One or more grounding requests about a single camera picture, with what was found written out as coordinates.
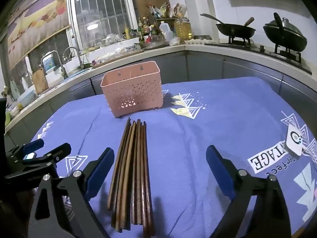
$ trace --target cutting board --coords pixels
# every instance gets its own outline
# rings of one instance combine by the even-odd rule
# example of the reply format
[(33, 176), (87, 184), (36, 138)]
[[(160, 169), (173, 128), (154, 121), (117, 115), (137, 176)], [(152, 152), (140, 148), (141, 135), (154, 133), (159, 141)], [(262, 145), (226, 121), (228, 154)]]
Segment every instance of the cutting board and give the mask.
[(32, 80), (35, 86), (35, 91), (38, 95), (49, 88), (42, 67), (33, 73)]
[(96, 65), (93, 66), (93, 68), (96, 69), (96, 68), (98, 68), (98, 67), (100, 67), (100, 66), (106, 65), (107, 63), (111, 63), (111, 62), (114, 62), (114, 61), (117, 61), (117, 60), (120, 60), (120, 59), (129, 57), (129, 56), (131, 56), (131, 55), (137, 55), (137, 54), (140, 54), (140, 53), (143, 53), (143, 52), (144, 52), (143, 50), (131, 51), (131, 52), (128, 52), (127, 54), (122, 55), (122, 56), (120, 56), (120, 57), (117, 57), (117, 58), (114, 58), (114, 59), (110, 59), (110, 60), (107, 60), (107, 61), (105, 61), (105, 62), (96, 64)]

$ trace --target table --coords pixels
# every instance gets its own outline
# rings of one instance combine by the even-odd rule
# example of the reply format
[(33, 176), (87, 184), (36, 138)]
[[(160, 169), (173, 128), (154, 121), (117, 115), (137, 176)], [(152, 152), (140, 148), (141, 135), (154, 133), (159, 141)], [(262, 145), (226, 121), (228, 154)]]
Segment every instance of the table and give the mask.
[[(276, 174), (294, 233), (308, 223), (317, 200), (316, 140), (300, 116), (264, 81), (255, 77), (165, 84), (161, 109), (116, 119), (103, 95), (67, 103), (50, 117), (33, 140), (45, 146), (38, 156), (68, 142), (71, 154), (57, 164), (60, 176), (83, 169), (106, 147), (117, 153), (127, 117), (147, 123), (148, 157), (157, 237), (209, 237), (229, 205), (206, 162), (215, 145), (237, 169), (266, 177)], [(303, 133), (307, 152), (295, 160), (283, 149), (288, 124)], [(114, 166), (90, 201), (110, 237), (139, 237), (142, 226), (117, 233), (110, 227), (107, 194)], [(246, 230), (252, 198), (241, 234)], [(76, 226), (70, 202), (69, 219)]]

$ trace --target gas stove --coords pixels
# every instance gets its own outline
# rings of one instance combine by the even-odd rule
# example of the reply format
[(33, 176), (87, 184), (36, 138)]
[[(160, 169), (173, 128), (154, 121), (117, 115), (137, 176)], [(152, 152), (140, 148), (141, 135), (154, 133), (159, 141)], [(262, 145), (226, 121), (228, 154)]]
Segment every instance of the gas stove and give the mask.
[(264, 49), (264, 46), (260, 47), (253, 47), (251, 45), (250, 39), (243, 39), (243, 40), (235, 40), (232, 37), (229, 37), (228, 43), (219, 43), (219, 44), (205, 44), (207, 46), (218, 46), (218, 47), (229, 47), (229, 48), (235, 48), (245, 51), (250, 51), (262, 55), (267, 55), (269, 57), (272, 57), (274, 59), (286, 62), (298, 69), (303, 70), (304, 72), (307, 72), (308, 74), (312, 75), (312, 71), (310, 68), (302, 62), (302, 56), (301, 53), (295, 52), (295, 54), (291, 53), (291, 50), (288, 48), (285, 49), (285, 51), (279, 49), (278, 45), (275, 45), (275, 51), (271, 52)]

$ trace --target silver screw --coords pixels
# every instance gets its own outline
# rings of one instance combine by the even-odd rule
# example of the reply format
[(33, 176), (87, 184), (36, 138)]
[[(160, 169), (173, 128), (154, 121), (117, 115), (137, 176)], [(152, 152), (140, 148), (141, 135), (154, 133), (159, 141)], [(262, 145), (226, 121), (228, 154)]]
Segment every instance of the silver screw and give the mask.
[(44, 175), (44, 176), (43, 176), (43, 180), (44, 180), (44, 181), (47, 181), (50, 177), (51, 177), (50, 175)]
[(77, 171), (73, 172), (73, 176), (74, 176), (74, 177), (79, 177), (79, 176), (81, 176), (81, 171), (77, 170)]
[(275, 175), (269, 175), (268, 177), (271, 181), (276, 181), (276, 176)]
[(248, 172), (244, 169), (240, 169), (239, 174), (240, 174), (240, 176), (246, 176), (248, 174)]

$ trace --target faucet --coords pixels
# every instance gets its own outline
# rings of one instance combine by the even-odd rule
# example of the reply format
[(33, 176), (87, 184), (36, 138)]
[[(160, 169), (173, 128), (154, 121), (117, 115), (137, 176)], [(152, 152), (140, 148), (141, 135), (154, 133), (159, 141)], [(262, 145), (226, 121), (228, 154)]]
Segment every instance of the faucet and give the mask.
[(62, 62), (61, 62), (61, 58), (60, 58), (60, 56), (59, 56), (59, 54), (58, 54), (58, 52), (57, 52), (56, 50), (53, 50), (53, 51), (47, 53), (46, 55), (43, 55), (43, 57), (41, 58), (41, 65), (44, 67), (44, 65), (43, 65), (43, 59), (44, 59), (46, 56), (52, 54), (53, 52), (55, 52), (55, 53), (57, 54), (58, 61), (59, 61), (60, 65), (61, 65), (61, 75), (64, 77), (64, 79), (67, 79), (67, 78), (68, 78), (67, 72), (66, 72), (66, 70), (65, 70), (65, 68), (64, 68), (64, 66), (63, 66), (63, 64), (62, 64)]
[(75, 50), (76, 50), (77, 55), (78, 55), (78, 59), (79, 59), (79, 63), (80, 63), (80, 65), (83, 65), (83, 63), (82, 63), (82, 61), (81, 61), (81, 58), (80, 58), (79, 50), (78, 50), (78, 48), (77, 48), (77, 47), (67, 47), (67, 48), (65, 49), (64, 53), (63, 53), (63, 57), (65, 56), (65, 52), (66, 52), (66, 51), (67, 51), (67, 49), (69, 49), (69, 48), (73, 48), (73, 49), (75, 49)]

